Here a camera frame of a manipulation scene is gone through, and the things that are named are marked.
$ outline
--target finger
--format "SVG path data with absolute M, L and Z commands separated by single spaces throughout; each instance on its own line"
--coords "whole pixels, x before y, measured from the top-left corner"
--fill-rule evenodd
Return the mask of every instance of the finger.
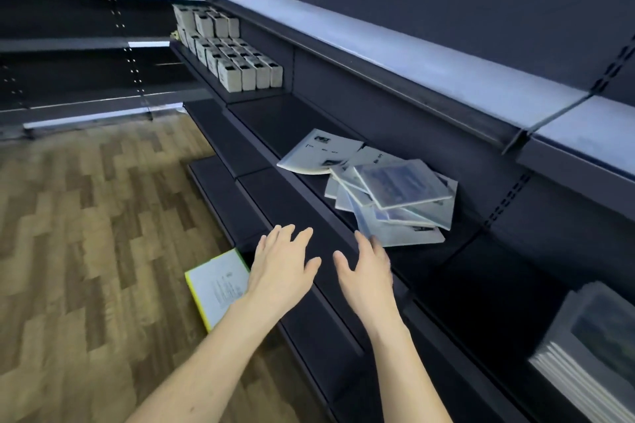
M 308 227 L 304 231 L 300 231 L 293 242 L 298 243 L 303 248 L 306 248 L 307 244 L 309 244 L 309 241 L 311 240 L 311 236 L 313 236 L 313 228 Z
M 333 262 L 335 263 L 338 277 L 345 278 L 349 273 L 352 273 L 349 260 L 346 259 L 346 256 L 341 251 L 333 253 Z
M 309 286 L 313 284 L 313 279 L 317 275 L 318 273 L 317 271 L 321 264 L 322 264 L 322 258 L 318 256 L 313 259 L 310 259 L 307 265 L 304 267 L 304 275 L 307 278 L 307 280 L 311 282 Z
M 263 251 L 265 251 L 266 241 L 267 241 L 267 237 L 265 235 L 260 236 L 260 241 L 258 241 L 258 246 L 256 246 L 256 254 L 254 258 L 257 258 Z
M 280 232 L 280 225 L 276 224 L 271 232 L 267 235 L 267 241 L 265 242 L 265 249 L 269 249 L 273 246 L 275 241 L 277 240 L 278 233 Z
M 358 247 L 360 248 L 360 260 L 366 259 L 368 256 L 373 255 L 373 247 L 366 239 L 366 236 L 364 236 L 359 231 L 355 231 L 355 239 L 357 240 Z
M 278 235 L 278 239 L 288 243 L 289 241 L 291 241 L 291 235 L 293 234 L 294 231 L 295 231 L 295 224 L 289 224 L 288 226 L 285 226 L 282 229 L 280 229 L 280 234 Z
M 375 256 L 377 256 L 379 259 L 381 259 L 384 262 L 390 263 L 388 254 L 386 253 L 386 250 L 382 246 L 382 243 L 379 242 L 379 239 L 377 239 L 377 236 L 375 235 L 370 236 L 370 245 L 373 247 L 373 252 L 375 253 Z

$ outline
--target right hand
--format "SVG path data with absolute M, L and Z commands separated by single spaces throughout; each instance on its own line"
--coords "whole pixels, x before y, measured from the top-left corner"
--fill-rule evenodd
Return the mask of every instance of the right hand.
M 368 241 L 355 231 L 355 239 L 360 248 L 355 271 L 340 251 L 333 253 L 333 261 L 346 301 L 373 339 L 400 323 L 401 316 L 393 294 L 391 261 L 386 251 L 375 236 Z

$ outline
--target hand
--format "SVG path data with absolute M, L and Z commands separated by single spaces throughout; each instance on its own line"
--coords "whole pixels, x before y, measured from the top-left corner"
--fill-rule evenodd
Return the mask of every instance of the hand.
M 391 261 L 375 236 L 369 242 L 355 231 L 355 239 L 360 247 L 355 271 L 340 251 L 333 253 L 333 261 L 346 301 L 359 316 L 370 339 L 374 339 L 401 322 L 393 294 Z
M 313 228 L 301 231 L 293 241 L 295 226 L 276 226 L 262 236 L 253 259 L 246 297 L 277 322 L 311 289 L 322 259 L 315 257 L 304 266 L 305 250 Z

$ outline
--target forearm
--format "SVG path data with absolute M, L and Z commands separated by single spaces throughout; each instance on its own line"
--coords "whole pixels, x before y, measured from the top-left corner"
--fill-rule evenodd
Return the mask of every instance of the forearm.
M 451 423 L 410 332 L 396 316 L 390 329 L 371 337 L 386 423 Z
M 261 315 L 247 297 L 236 301 L 128 423 L 219 421 L 251 355 L 275 324 Z

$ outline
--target herringbone floor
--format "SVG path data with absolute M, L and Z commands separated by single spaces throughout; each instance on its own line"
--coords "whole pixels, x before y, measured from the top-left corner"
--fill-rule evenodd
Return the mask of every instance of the herringbone floor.
M 204 337 L 184 271 L 229 249 L 187 115 L 0 146 L 0 423 L 123 421 Z M 281 336 L 225 423 L 324 422 Z

